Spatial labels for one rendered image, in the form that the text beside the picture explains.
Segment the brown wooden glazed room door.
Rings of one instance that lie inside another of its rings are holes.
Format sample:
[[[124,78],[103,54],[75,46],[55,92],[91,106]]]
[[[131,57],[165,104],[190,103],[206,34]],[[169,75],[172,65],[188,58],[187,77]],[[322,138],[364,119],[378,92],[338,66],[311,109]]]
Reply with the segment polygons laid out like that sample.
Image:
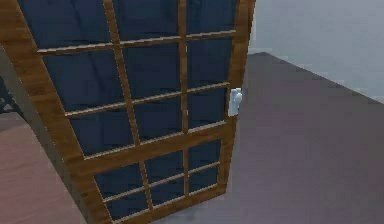
[[[0,0],[2,78],[87,224],[227,190],[256,0]]]

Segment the black chair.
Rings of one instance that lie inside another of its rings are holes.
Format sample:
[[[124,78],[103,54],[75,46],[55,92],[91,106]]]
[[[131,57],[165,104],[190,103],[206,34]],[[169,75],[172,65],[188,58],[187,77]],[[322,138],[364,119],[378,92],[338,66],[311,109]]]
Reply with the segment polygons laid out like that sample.
[[[4,80],[0,77],[0,113],[16,112],[24,118],[23,112],[20,110],[13,96],[5,86]]]

